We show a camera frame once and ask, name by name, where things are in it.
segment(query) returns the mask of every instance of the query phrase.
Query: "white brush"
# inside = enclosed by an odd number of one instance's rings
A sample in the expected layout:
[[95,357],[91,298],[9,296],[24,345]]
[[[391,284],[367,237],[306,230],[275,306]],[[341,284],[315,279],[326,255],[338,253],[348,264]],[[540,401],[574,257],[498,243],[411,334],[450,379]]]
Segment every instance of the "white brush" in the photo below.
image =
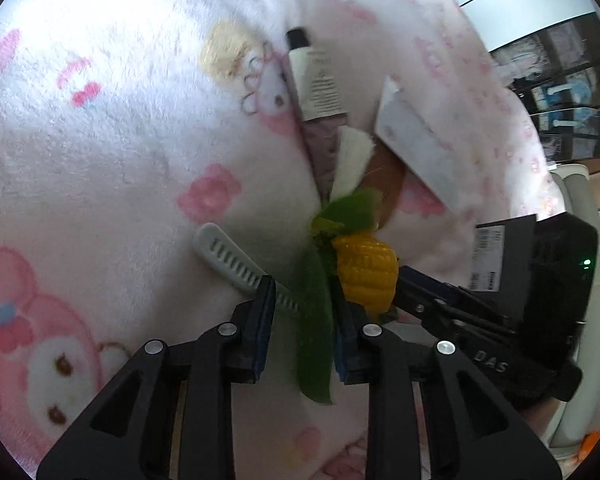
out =
[[[198,228],[193,238],[193,248],[218,274],[248,294],[256,291],[261,277],[266,274],[214,223],[210,222]],[[278,282],[276,308],[292,314],[298,312],[298,306],[291,299],[291,294]]]
[[331,188],[331,200],[346,196],[358,187],[374,154],[371,136],[350,126],[338,128],[340,149]]

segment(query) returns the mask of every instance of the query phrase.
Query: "green leaf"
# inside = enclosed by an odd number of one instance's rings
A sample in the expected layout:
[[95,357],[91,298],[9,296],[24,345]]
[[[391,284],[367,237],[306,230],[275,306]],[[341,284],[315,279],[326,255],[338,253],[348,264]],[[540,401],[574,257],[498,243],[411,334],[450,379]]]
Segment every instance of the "green leaf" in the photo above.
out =
[[379,191],[359,189],[328,203],[314,218],[312,235],[330,237],[352,235],[376,227],[376,214],[381,201]]
[[311,243],[299,263],[292,294],[299,305],[298,385],[309,399],[331,404],[333,314],[328,277]]

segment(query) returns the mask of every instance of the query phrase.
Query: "cartoon eye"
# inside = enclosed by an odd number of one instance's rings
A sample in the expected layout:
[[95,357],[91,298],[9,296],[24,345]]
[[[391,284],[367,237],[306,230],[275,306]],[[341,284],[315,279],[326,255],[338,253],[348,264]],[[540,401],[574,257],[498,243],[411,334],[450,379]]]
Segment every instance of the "cartoon eye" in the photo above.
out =
[[64,354],[56,359],[56,371],[63,377],[68,377],[74,372],[74,367],[71,366]]
[[56,426],[64,426],[66,424],[66,415],[56,405],[48,409],[46,416]]

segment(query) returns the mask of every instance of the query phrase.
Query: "white paper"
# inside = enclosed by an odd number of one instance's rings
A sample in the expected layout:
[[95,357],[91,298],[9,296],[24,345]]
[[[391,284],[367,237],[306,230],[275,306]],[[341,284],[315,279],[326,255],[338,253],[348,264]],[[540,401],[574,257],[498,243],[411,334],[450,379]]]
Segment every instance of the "white paper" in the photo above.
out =
[[406,101],[390,78],[384,83],[376,135],[399,156],[446,208],[456,211],[458,188],[453,154]]
[[470,290],[475,292],[500,290],[503,254],[504,225],[480,227],[475,230]]

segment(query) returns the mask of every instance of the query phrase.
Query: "barcode label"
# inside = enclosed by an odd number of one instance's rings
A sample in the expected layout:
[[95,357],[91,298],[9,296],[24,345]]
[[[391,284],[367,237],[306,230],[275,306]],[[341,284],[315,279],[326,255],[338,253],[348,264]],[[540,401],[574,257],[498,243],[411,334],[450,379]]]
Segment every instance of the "barcode label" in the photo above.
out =
[[476,229],[470,290],[476,292],[500,290],[503,254],[504,225]]

